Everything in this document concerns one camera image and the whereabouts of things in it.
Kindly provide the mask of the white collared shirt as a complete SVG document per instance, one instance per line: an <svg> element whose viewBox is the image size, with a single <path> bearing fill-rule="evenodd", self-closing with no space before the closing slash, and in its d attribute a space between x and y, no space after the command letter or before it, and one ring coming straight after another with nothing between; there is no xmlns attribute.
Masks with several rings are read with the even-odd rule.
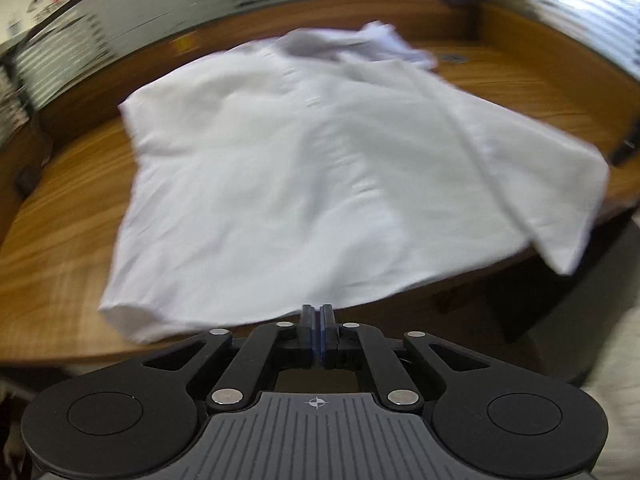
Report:
<svg viewBox="0 0 640 480"><path fill-rule="evenodd" d="M107 322L147 344L355 307L526 247L574 272L608 187L600 152L435 64L389 24L299 28L132 92Z"/></svg>

